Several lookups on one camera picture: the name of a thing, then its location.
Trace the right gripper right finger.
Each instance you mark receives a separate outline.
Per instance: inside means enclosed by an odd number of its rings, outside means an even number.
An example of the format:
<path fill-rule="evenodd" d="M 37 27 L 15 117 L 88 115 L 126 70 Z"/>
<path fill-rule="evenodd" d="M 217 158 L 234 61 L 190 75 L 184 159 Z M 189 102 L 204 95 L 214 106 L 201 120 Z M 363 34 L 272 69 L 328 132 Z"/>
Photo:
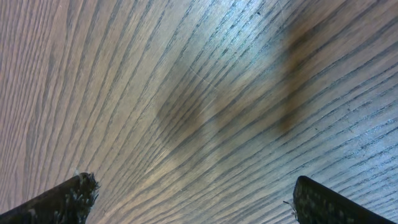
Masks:
<path fill-rule="evenodd" d="M 293 210 L 300 224 L 394 224 L 304 175 L 295 183 Z"/>

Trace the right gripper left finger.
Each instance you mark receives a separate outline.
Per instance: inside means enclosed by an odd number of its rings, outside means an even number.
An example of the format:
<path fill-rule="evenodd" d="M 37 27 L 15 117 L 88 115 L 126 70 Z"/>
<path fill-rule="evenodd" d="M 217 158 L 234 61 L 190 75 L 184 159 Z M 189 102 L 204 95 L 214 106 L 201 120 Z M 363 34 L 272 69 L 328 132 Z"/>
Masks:
<path fill-rule="evenodd" d="M 93 173 L 82 172 L 1 214 L 1 223 L 85 223 L 99 187 Z"/>

